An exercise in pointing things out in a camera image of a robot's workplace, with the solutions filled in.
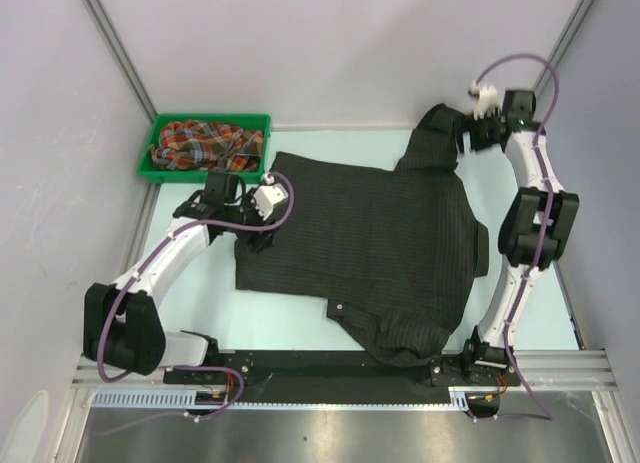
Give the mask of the black pinstripe long sleeve shirt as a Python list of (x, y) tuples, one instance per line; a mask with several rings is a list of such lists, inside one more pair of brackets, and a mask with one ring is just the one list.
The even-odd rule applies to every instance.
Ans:
[(464, 117), (432, 107), (395, 168), (281, 152), (294, 206), (261, 252), (235, 247), (240, 290), (323, 298), (327, 316), (379, 362), (429, 363), (489, 266), (489, 233), (456, 172)]

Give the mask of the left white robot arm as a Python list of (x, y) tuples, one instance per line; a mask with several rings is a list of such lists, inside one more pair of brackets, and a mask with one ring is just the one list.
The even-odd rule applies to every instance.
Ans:
[(114, 383), (159, 368), (186, 370), (197, 381), (221, 370), (217, 341), (193, 330), (168, 331), (159, 308), (190, 263), (229, 232), (259, 253), (269, 247), (292, 213), (295, 193), (281, 173), (263, 175), (247, 188), (237, 176), (211, 173), (173, 212), (157, 245), (109, 284), (84, 296), (83, 354), (100, 378)]

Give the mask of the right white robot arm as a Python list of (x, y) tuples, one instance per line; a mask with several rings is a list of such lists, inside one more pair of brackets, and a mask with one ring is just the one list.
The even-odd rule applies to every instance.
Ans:
[(498, 283), (461, 356), (466, 381), (492, 385), (504, 382), (515, 368), (519, 318), (539, 277), (563, 255), (580, 201), (552, 168), (545, 128), (534, 118), (535, 94), (511, 89), (499, 96), (490, 85), (476, 85), (471, 92), (477, 98), (469, 120), (472, 150), (499, 146), (518, 185), (498, 234)]

